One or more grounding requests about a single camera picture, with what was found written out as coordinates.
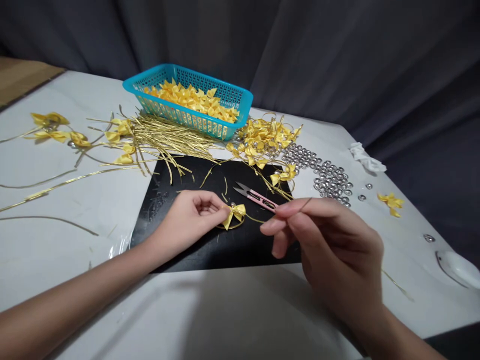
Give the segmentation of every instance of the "white table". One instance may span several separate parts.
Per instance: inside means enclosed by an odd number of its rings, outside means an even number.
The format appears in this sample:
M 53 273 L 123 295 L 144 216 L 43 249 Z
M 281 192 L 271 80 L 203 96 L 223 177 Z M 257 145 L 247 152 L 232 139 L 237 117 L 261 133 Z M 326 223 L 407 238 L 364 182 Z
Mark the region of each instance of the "white table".
M 121 81 L 68 71 L 0 113 L 0 138 L 33 127 L 30 113 L 58 112 L 89 139 L 110 111 L 133 114 L 136 98 Z M 252 108 L 250 115 L 261 117 Z M 303 131 L 298 143 L 342 166 L 354 183 L 351 209 L 376 229 L 385 243 L 383 268 L 414 298 L 408 300 L 385 276 L 386 305 L 426 338 L 480 320 L 480 293 L 461 287 L 439 268 L 437 250 L 450 246 L 385 175 L 371 176 L 353 161 L 355 140 L 341 126 L 285 115 Z M 16 139 L 0 144 L 0 184 L 28 185 L 73 168 L 77 155 L 52 139 L 35 145 Z M 113 161 L 120 151 L 97 147 L 96 158 Z M 219 159 L 226 150 L 213 150 Z M 155 162 L 148 163 L 150 169 Z M 27 189 L 0 188 L 0 208 L 61 183 L 107 167 L 88 158 L 78 171 Z M 314 174 L 295 178 L 294 197 L 315 196 Z M 69 219 L 97 233 L 92 236 L 45 219 L 0 221 L 0 311 L 66 281 L 128 247 L 150 178 L 120 170 L 79 180 L 48 196 L 0 213 Z M 373 184 L 372 190 L 364 188 Z M 377 192 L 405 200 L 402 218 L 389 215 Z M 359 194 L 367 197 L 357 200 Z M 423 234 L 436 242 L 427 243 Z M 61 353 L 61 359 L 356 359 L 357 350 L 312 300 L 299 264 L 201 270 L 151 275 L 123 296 Z

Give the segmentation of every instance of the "black cutting board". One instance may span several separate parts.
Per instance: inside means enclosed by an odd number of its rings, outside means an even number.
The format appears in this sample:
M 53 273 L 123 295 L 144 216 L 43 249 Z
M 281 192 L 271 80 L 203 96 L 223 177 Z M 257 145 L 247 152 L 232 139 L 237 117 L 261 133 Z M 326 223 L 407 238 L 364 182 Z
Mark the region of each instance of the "black cutting board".
M 200 189 L 200 185 L 214 163 L 193 156 L 176 158 L 178 164 L 192 170 L 195 181 L 190 173 L 180 177 L 177 169 L 172 168 L 173 183 L 170 185 L 170 174 L 164 161 L 158 161 L 152 176 L 145 199 L 141 205 L 138 219 L 131 236 L 130 247 L 134 247 L 152 234 L 162 222 L 179 190 L 207 190 L 215 192 L 222 200 L 225 193 L 225 179 L 228 184 L 226 198 L 231 202 L 244 204 L 246 213 L 251 217 L 266 221 L 272 213 L 260 205 L 247 199 L 233 188 L 238 187 L 238 181 L 258 193 L 264 195 L 276 204 L 286 200 L 272 194 L 263 180 L 255 172 L 240 161 L 227 161 L 213 168 L 211 174 Z M 273 174 L 275 168 L 266 165 L 262 170 L 265 178 Z M 231 224 L 238 221 L 233 218 Z M 240 268 L 273 264 L 290 264 L 300 262 L 300 247 L 295 243 L 287 252 L 285 258 L 277 260 L 272 256 L 273 237 L 264 236 L 259 229 L 261 224 L 249 218 L 244 223 L 228 231 L 214 228 L 203 236 L 192 247 L 171 261 L 156 269 L 155 273 L 181 272 L 191 270 Z

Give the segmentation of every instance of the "blue plastic basket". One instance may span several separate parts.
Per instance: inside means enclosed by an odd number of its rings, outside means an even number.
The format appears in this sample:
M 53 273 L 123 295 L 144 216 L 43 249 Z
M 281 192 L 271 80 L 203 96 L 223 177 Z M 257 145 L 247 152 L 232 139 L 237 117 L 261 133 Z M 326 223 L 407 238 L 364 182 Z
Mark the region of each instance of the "blue plastic basket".
M 181 83 L 186 88 L 191 84 L 205 93 L 217 88 L 215 96 L 221 99 L 220 105 L 234 107 L 240 112 L 237 122 L 229 123 L 144 92 L 145 87 L 155 86 L 158 89 L 159 84 L 165 80 L 171 82 L 172 78 L 177 84 Z M 161 64 L 141 72 L 125 80 L 123 88 L 136 96 L 148 114 L 170 119 L 221 140 L 230 140 L 236 129 L 245 126 L 254 99 L 252 93 L 244 88 L 174 64 Z

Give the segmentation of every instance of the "gray curtain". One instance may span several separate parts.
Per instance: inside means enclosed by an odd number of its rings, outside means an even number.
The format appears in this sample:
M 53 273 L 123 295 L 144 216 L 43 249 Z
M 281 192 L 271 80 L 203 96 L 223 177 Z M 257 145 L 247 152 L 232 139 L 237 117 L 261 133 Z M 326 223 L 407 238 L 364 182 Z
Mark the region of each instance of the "gray curtain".
M 480 265 L 476 1 L 5 1 L 0 51 L 122 80 L 175 63 L 340 124 Z

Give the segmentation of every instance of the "scissors blade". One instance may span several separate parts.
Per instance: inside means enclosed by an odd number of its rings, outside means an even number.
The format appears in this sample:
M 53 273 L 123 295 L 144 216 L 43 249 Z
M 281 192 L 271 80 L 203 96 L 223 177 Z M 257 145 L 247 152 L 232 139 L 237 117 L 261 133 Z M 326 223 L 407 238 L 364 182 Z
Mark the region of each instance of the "scissors blade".
M 249 195 L 245 190 L 239 189 L 238 187 L 234 187 L 234 190 L 238 191 L 240 194 L 242 194 L 244 197 L 248 197 Z
M 241 182 L 235 181 L 239 187 L 241 187 L 244 191 L 250 191 L 251 189 L 248 186 L 243 185 Z

